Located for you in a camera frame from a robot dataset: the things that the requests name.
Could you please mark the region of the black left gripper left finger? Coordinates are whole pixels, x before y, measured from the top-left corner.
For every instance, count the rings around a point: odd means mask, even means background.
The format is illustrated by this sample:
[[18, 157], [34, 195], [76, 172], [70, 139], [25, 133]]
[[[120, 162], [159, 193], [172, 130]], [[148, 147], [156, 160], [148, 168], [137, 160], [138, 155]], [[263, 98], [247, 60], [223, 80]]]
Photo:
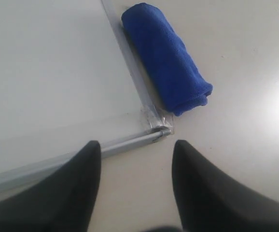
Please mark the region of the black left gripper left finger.
[[100, 175], [100, 144], [90, 141], [53, 174], [0, 202], [0, 232], [87, 231]]

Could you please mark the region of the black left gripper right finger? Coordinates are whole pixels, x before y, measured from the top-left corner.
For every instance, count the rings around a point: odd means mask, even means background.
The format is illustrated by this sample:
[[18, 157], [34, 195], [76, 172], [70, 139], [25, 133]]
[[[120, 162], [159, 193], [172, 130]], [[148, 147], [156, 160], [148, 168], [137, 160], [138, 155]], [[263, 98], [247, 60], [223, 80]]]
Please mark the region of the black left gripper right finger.
[[185, 140], [175, 143], [173, 191], [188, 232], [279, 232], [279, 202], [236, 181]]

